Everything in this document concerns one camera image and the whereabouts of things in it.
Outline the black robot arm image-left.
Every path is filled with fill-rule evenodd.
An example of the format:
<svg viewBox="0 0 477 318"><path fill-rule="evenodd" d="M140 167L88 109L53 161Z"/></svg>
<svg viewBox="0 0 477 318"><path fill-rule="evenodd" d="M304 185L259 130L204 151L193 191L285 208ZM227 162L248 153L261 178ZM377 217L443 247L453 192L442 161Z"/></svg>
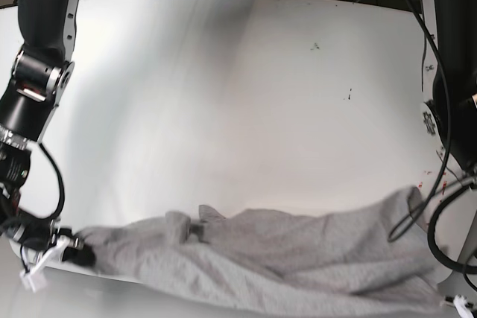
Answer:
<svg viewBox="0 0 477 318"><path fill-rule="evenodd" d="M91 268L92 247L57 223L66 201L60 170L42 143L47 126L70 80L75 64L76 12L79 0L17 0L22 47L1 97L1 233L46 255L66 240L60 260ZM29 143L39 145L56 173L59 198L55 210L38 217L19 206L20 189L30 173Z"/></svg>

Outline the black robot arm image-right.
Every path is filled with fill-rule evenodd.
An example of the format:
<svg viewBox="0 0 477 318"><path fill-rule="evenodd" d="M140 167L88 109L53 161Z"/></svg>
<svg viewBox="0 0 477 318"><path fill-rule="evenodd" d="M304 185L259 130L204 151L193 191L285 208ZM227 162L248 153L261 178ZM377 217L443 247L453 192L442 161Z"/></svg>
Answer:
<svg viewBox="0 0 477 318"><path fill-rule="evenodd" d="M476 266L471 252L460 263L436 242L436 226L443 212L464 194L476 189L476 0L420 0L425 36L422 59L423 122L443 145L441 169L427 200L437 194L448 161L454 159L467 183L441 201L432 213L428 243L433 256L446 268L470 280Z"/></svg>

